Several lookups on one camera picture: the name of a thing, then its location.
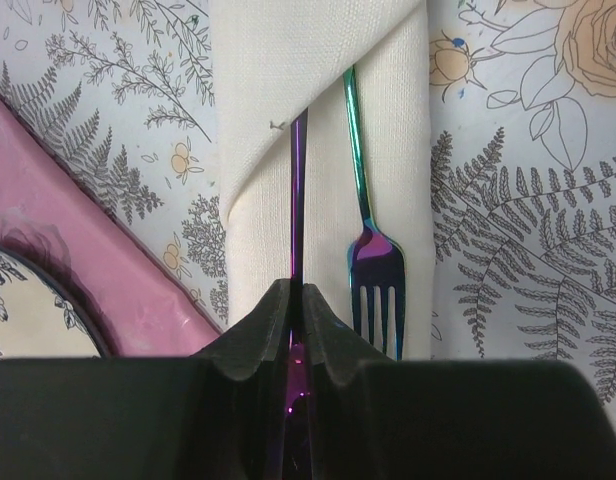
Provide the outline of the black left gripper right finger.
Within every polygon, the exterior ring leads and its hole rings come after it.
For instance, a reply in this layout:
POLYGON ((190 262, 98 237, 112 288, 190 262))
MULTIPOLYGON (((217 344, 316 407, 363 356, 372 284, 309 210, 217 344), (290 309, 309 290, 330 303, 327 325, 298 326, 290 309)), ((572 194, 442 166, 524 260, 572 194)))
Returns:
POLYGON ((303 289, 317 479, 616 479, 616 434, 572 365, 393 361, 303 289))

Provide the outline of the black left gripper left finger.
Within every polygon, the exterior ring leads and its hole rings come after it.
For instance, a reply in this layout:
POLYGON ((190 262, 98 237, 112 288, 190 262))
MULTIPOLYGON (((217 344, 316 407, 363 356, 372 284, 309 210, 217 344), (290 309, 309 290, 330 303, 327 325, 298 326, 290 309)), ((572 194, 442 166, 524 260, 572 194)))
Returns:
POLYGON ((278 479, 292 285, 189 357, 0 361, 0 479, 278 479))

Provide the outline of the white cloth napkin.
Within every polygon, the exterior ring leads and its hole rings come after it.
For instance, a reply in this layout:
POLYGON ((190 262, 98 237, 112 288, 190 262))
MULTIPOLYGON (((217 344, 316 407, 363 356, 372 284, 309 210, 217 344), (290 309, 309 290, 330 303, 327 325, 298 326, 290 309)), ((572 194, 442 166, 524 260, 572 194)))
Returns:
POLYGON ((304 277, 350 322, 362 230, 342 76, 354 68, 374 218, 406 264, 404 355, 431 354, 428 15, 422 1, 213 1, 228 321, 290 268, 290 125, 308 116, 304 277))

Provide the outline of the purple spoon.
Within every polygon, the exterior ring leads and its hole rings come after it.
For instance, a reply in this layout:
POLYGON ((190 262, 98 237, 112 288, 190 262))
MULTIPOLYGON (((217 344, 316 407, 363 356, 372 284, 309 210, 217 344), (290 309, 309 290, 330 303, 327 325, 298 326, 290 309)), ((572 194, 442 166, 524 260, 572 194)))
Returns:
POLYGON ((302 306, 307 124, 308 112, 303 111, 291 125, 291 339, 285 405, 284 479, 312 477, 302 306))

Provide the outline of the iridescent blue fork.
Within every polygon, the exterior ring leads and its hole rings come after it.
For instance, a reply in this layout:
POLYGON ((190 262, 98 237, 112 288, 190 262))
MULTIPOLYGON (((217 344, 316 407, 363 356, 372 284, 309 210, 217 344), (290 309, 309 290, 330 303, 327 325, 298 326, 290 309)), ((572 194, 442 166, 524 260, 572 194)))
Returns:
POLYGON ((389 315, 394 315, 395 358, 403 359, 405 337, 406 288, 402 248, 378 228, 369 201, 365 173, 362 125, 354 67, 343 74, 344 97, 351 141, 353 170, 362 233, 347 253, 351 291, 352 322, 362 333, 362 307, 367 307, 368 342, 373 343, 375 308, 381 309, 382 351, 388 351, 389 315))

